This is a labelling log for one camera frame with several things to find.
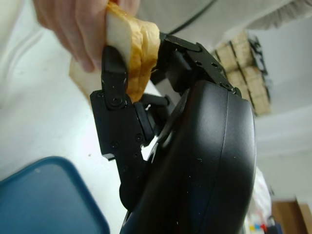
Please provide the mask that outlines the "person's bare hand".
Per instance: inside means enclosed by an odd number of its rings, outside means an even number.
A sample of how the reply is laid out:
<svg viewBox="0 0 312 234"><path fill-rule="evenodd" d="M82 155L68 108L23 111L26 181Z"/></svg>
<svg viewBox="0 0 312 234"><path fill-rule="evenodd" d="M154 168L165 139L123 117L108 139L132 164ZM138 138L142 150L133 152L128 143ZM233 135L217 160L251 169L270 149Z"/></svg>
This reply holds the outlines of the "person's bare hand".
<svg viewBox="0 0 312 234"><path fill-rule="evenodd" d="M101 68L106 0L35 0L39 24L53 31L86 72Z"/></svg>

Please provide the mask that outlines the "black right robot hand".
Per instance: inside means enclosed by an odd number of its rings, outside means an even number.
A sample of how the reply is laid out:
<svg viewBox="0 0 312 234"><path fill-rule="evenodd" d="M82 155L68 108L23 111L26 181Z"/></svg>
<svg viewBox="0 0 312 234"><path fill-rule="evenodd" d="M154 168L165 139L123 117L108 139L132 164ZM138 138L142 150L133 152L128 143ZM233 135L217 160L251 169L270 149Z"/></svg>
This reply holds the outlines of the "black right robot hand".
<svg viewBox="0 0 312 234"><path fill-rule="evenodd" d="M126 94L119 51L102 52L102 88L92 92L100 150L117 163L127 215L123 234L237 234L252 197L254 115L223 67L199 43L160 35L153 77L180 94Z"/></svg>

